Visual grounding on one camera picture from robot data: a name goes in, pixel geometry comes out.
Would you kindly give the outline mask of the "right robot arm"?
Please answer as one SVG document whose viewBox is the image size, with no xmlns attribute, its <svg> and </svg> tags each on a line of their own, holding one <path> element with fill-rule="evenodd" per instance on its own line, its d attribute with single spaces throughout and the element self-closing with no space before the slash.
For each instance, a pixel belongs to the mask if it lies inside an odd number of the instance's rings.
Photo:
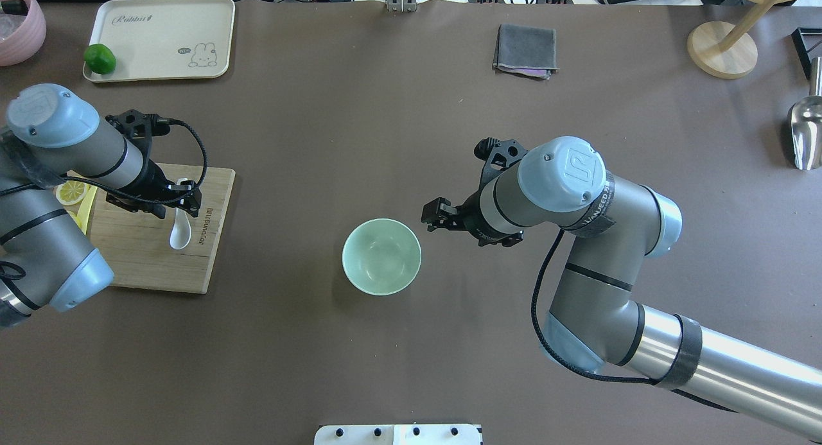
<svg viewBox="0 0 822 445">
<path fill-rule="evenodd" d="M 578 137 L 533 150 L 487 138 L 475 156 L 485 163 L 478 190 L 459 206 L 438 197 L 421 220 L 429 231 L 469 232 L 481 246 L 510 248 L 545 222 L 575 236 L 544 323 L 532 316 L 556 363 L 590 380 L 669 390 L 820 443 L 819 369 L 631 298 L 643 261 L 680 237 L 672 200 L 614 176 Z"/>
</svg>

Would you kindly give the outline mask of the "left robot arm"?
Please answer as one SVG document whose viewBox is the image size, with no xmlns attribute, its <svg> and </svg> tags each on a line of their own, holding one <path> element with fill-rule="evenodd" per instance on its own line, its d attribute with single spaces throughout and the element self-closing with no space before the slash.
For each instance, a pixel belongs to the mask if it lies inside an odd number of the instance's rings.
<svg viewBox="0 0 822 445">
<path fill-rule="evenodd" d="M 1 153 L 1 325 L 39 308 L 72 310 L 114 280 L 99 249 L 58 201 L 54 188 L 74 179 L 108 193 L 129 212 L 164 217 L 167 207 L 197 217 L 204 181 L 177 184 L 150 158 L 153 138 L 176 118 L 128 110 L 101 116 L 57 84 L 30 86 L 6 109 Z"/>
</svg>

